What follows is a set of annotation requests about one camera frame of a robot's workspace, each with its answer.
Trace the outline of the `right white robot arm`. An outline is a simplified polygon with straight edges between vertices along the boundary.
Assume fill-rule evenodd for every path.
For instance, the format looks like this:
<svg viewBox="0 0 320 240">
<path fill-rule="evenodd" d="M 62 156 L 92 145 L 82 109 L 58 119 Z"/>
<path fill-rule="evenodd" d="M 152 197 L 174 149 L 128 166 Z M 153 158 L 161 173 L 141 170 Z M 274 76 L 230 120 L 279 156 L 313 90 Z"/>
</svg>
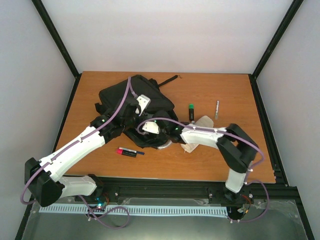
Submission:
<svg viewBox="0 0 320 240">
<path fill-rule="evenodd" d="M 259 153 L 264 157 L 258 145 L 235 123 L 214 128 L 164 117 L 151 122 L 157 126 L 156 134 L 166 134 L 173 143 L 185 145 L 188 152 L 199 145 L 219 150 L 229 167 L 223 194 L 230 202 L 239 198 L 243 186 L 248 183 L 248 174 L 254 168 L 256 155 Z"/>
</svg>

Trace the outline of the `beige fabric pencil case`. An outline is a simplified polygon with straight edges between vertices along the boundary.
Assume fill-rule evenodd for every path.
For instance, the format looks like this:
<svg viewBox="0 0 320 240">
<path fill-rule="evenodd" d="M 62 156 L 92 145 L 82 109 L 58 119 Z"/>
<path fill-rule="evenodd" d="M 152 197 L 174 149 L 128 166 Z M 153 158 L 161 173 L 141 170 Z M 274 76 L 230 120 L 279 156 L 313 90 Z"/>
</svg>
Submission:
<svg viewBox="0 0 320 240">
<path fill-rule="evenodd" d="M 214 121 L 207 115 L 199 118 L 194 124 L 188 124 L 181 132 L 183 140 L 181 147 L 187 153 L 192 153 L 199 145 L 213 147 L 215 140 L 213 138 Z"/>
</svg>

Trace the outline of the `black student bag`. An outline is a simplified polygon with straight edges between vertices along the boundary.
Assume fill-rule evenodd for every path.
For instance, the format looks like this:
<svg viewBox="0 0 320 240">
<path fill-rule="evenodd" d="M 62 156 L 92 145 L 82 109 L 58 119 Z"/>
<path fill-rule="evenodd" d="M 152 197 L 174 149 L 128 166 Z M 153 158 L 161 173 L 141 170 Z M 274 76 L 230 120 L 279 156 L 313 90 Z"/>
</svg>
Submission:
<svg viewBox="0 0 320 240">
<path fill-rule="evenodd" d="M 105 143 L 125 134 L 140 148 L 154 148 L 167 142 L 182 144 L 183 127 L 174 112 L 174 104 L 160 91 L 154 79 L 134 75 L 102 89 L 100 102 L 95 104 L 100 114 L 90 126 Z"/>
</svg>

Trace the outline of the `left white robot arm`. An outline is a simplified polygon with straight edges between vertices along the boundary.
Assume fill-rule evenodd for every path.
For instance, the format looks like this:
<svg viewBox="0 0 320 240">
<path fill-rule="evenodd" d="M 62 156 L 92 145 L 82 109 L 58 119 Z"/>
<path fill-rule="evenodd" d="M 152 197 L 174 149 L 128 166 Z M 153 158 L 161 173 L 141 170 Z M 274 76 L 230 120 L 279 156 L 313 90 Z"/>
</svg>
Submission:
<svg viewBox="0 0 320 240">
<path fill-rule="evenodd" d="M 104 188 L 95 175 L 67 177 L 65 173 L 94 150 L 117 138 L 150 103 L 145 95 L 122 99 L 115 112 L 104 112 L 85 130 L 59 150 L 24 164 L 24 190 L 29 190 L 34 200 L 47 207 L 63 197 L 88 196 L 92 201 L 103 198 Z"/>
</svg>

